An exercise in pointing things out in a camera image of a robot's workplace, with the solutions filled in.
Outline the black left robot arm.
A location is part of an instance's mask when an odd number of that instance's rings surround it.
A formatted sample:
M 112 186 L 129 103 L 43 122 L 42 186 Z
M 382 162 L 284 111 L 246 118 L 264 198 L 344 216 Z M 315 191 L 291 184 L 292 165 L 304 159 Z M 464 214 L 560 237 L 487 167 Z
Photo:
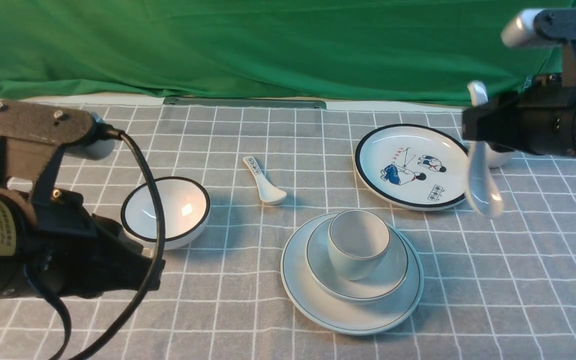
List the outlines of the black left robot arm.
M 39 280 L 58 297 L 94 299 L 106 292 L 137 291 L 153 260 L 138 243 L 121 239 L 114 219 L 87 212 L 83 196 L 62 191 L 41 210 L 39 221 L 51 230 L 35 228 L 21 201 L 0 193 L 0 300 L 38 297 L 25 276 L 34 265 Z

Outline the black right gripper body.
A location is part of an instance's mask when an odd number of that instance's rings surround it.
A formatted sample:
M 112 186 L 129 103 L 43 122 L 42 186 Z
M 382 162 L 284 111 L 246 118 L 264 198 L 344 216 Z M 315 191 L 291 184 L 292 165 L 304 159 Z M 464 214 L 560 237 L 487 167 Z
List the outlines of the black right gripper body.
M 539 75 L 524 91 L 489 97 L 482 82 L 467 85 L 471 107 L 462 112 L 462 138 L 500 152 L 576 158 L 576 86 Z

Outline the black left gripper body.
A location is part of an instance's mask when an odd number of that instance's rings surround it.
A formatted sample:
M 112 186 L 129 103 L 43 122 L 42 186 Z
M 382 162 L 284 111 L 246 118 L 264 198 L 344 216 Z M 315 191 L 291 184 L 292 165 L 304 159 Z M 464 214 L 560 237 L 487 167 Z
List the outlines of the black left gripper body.
M 33 204 L 29 193 L 18 202 L 25 239 L 18 250 L 42 284 L 60 297 L 99 297 L 106 292 L 137 291 L 149 271 L 146 291 L 160 286 L 163 263 L 153 264 L 140 244 L 121 237 L 114 219 L 89 213 L 80 193 L 59 190 L 48 202 Z

